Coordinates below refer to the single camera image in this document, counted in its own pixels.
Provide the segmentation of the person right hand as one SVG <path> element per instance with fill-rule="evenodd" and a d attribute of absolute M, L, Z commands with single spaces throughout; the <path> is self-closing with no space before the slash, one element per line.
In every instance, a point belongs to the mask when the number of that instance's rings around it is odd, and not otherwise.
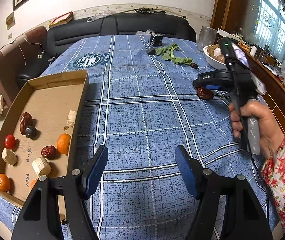
<path fill-rule="evenodd" d="M 230 103 L 229 112 L 234 137 L 240 138 L 241 131 L 243 130 L 239 113 L 241 116 L 245 117 L 253 115 L 258 118 L 260 129 L 260 148 L 263 156 L 266 159 L 269 159 L 276 153 L 284 139 L 284 133 L 281 131 L 269 107 L 259 101 L 253 100 L 241 107 L 240 112 L 236 111 L 233 103 Z"/>

